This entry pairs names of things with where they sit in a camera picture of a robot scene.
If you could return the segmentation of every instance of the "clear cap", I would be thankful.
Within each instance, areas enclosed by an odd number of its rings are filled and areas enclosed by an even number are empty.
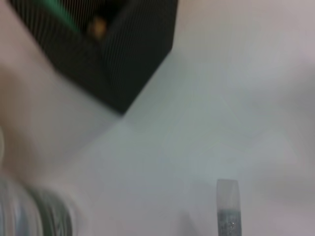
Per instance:
[[[237,180],[218,179],[217,211],[241,210],[240,190]]]

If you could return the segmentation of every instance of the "white table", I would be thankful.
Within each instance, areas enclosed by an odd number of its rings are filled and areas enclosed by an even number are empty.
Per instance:
[[[218,178],[239,181],[244,235],[314,235],[314,9],[182,0],[173,52],[118,117],[1,2],[6,168],[80,198],[92,236],[215,236]]]

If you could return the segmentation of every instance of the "pinstriped fabric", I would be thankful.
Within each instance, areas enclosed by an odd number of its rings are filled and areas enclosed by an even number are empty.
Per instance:
[[[107,0],[60,1],[84,29]],[[58,71],[121,113],[173,45],[178,0],[129,0],[100,44],[32,0],[10,3]]]

